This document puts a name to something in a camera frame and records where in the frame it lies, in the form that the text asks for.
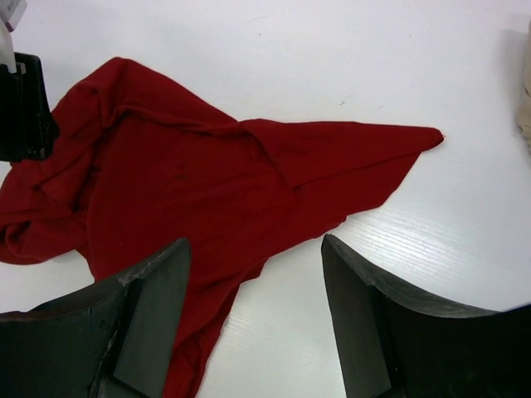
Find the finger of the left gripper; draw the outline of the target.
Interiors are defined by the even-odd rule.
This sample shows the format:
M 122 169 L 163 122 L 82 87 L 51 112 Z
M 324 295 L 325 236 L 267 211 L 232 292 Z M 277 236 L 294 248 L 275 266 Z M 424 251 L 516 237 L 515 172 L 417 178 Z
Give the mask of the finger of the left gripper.
M 59 127 L 46 97 L 41 60 L 16 52 L 16 71 L 1 66 L 1 160 L 43 161 L 53 152 Z

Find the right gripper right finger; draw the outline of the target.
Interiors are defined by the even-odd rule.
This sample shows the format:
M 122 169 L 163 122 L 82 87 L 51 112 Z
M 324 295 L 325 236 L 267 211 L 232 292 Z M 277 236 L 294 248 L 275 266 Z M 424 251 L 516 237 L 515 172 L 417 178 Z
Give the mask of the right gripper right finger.
M 497 312 L 442 298 L 330 234 L 321 256 L 347 396 L 529 396 L 529 306 Z

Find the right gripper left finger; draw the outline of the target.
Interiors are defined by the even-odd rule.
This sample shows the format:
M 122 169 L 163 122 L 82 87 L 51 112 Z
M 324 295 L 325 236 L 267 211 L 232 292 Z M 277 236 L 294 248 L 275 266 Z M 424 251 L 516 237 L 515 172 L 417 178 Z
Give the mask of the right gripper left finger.
M 160 397 L 188 285 L 187 239 L 30 311 L 1 315 L 3 397 Z

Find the red t shirt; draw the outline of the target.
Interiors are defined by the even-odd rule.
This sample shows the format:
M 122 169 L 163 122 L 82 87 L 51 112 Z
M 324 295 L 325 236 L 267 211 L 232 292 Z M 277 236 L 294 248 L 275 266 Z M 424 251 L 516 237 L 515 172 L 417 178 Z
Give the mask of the red t shirt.
M 43 162 L 1 187 L 1 259 L 76 250 L 101 280 L 185 237 L 192 265 L 164 394 L 197 394 L 240 285 L 273 255 L 381 206 L 438 129 L 238 121 L 139 63 L 114 58 L 53 110 Z

